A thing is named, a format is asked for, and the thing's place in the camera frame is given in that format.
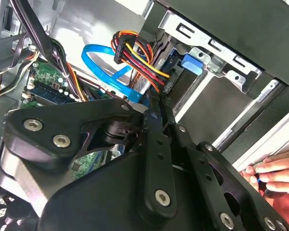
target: fan grille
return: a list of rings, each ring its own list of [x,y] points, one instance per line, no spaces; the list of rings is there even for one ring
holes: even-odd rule
[[[5,202],[2,198],[0,198],[0,204],[5,205]],[[0,218],[4,216],[6,208],[0,209]],[[0,231],[4,231],[7,225],[3,225]]]

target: motherboard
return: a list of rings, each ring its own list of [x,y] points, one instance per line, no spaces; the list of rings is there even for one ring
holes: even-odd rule
[[[101,98],[108,98],[99,89],[93,89]],[[29,71],[28,80],[18,108],[42,107],[54,104],[75,103],[66,79],[48,63],[36,61]],[[77,180],[105,163],[107,152],[93,152],[74,161],[72,180]]]

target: fingernail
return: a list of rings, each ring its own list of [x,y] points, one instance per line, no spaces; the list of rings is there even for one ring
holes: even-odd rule
[[[275,188],[275,185],[274,185],[273,183],[267,183],[267,184],[266,184],[266,188],[267,188],[268,190],[272,190],[272,191],[273,191],[274,189],[276,189],[276,188]]]
[[[250,182],[251,182],[252,184],[257,183],[257,178],[256,178],[255,176],[251,176],[251,177],[250,177]]]
[[[246,172],[247,172],[247,173],[251,174],[252,171],[253,171],[252,166],[248,166],[248,167],[246,168]]]
[[[262,167],[261,165],[259,165],[259,166],[256,167],[256,172],[262,173],[263,171],[265,171],[265,168]]]
[[[265,159],[263,160],[264,163],[269,163],[269,162],[271,162],[271,161],[272,161],[272,159],[269,158],[269,157],[268,157],[268,158],[265,158]]]
[[[269,181],[269,178],[268,178],[266,175],[260,175],[260,176],[259,176],[259,179],[260,179],[262,182],[268,182],[268,181]]]

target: blue tab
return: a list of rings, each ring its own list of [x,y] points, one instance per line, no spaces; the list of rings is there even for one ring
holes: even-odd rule
[[[194,57],[190,56],[189,54],[186,54],[181,62],[181,66],[185,69],[193,72],[196,75],[202,74],[202,67],[203,63],[195,59]]]

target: wire bundle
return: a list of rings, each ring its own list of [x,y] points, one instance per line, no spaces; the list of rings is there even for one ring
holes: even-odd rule
[[[144,53],[146,57],[145,61],[143,58],[140,57],[139,54],[137,54],[133,50],[133,48],[128,43],[124,44],[121,60],[130,65],[134,70],[138,72],[133,81],[130,82],[129,87],[133,87],[139,76],[143,76],[151,83],[151,85],[157,92],[160,92],[160,90],[165,85],[167,78],[169,78],[170,76],[155,69],[151,65],[154,54],[150,44],[144,44],[143,42],[141,42],[138,33],[134,31],[118,31],[113,35],[113,39],[111,40],[111,47],[114,53],[116,53],[117,51],[119,39],[122,35],[136,36],[136,45],[140,48],[140,50]]]
[[[29,61],[25,61],[24,63],[22,63],[19,66],[18,72],[15,76],[15,79],[6,87],[4,87],[3,89],[0,90],[0,96],[14,90],[17,85],[20,83],[20,81],[22,80],[25,72],[27,71],[27,69],[38,59],[39,57],[39,52],[36,51],[32,57],[30,57]]]
[[[76,99],[87,101],[88,98],[80,87],[79,80],[71,65],[66,61],[66,54],[60,42],[52,38],[53,42],[53,56],[60,67],[59,71],[68,82],[71,93]]]

